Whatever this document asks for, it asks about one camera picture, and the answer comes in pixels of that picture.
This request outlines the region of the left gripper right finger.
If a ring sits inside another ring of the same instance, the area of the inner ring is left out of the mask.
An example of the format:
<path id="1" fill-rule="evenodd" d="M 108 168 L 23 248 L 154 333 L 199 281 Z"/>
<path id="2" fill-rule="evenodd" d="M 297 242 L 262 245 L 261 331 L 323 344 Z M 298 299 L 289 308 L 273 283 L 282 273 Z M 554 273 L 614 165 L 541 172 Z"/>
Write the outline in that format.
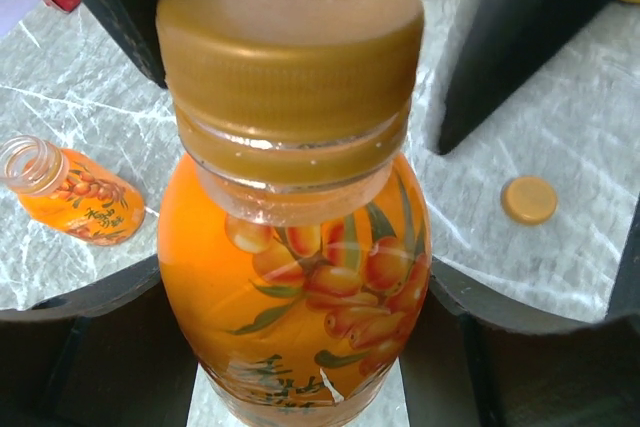
<path id="1" fill-rule="evenodd" d="M 412 426 L 638 425 L 638 227 L 596 323 L 531 308 L 434 262 L 401 370 Z"/>

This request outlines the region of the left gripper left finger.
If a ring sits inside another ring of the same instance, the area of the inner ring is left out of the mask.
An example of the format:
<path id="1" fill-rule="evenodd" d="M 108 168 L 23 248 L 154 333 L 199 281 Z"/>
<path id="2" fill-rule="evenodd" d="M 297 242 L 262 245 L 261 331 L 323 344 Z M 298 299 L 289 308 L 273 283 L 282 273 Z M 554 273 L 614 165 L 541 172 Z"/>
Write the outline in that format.
<path id="1" fill-rule="evenodd" d="M 154 256 L 1 313 L 4 426 L 184 426 L 196 370 Z"/>

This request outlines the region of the gold bottle cap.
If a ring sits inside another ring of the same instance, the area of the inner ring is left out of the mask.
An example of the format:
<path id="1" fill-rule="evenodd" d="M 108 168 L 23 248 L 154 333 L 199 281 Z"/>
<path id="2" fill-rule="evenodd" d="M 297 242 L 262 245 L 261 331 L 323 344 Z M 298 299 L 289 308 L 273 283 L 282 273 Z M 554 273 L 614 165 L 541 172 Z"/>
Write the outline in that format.
<path id="1" fill-rule="evenodd" d="M 546 180 L 520 176 L 508 182 L 501 192 L 501 206 L 515 222 L 535 226 L 547 222 L 558 205 L 556 191 Z"/>
<path id="2" fill-rule="evenodd" d="M 410 100 L 422 0 L 158 0 L 166 82 L 179 112 L 219 131 L 329 142 Z"/>

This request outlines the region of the orange juice bottle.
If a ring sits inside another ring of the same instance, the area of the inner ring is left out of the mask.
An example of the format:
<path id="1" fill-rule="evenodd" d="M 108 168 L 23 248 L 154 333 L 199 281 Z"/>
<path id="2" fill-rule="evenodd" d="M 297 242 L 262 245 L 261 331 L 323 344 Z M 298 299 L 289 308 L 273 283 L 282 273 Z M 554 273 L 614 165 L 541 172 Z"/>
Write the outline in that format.
<path id="1" fill-rule="evenodd" d="M 1 183 L 29 216 L 98 246 L 132 237 L 145 217 L 136 188 L 85 155 L 20 135 L 1 145 Z"/>
<path id="2" fill-rule="evenodd" d="M 214 390 L 251 426 L 341 426 L 375 397 L 429 283 L 406 93 L 174 98 L 185 147 L 162 281 Z"/>

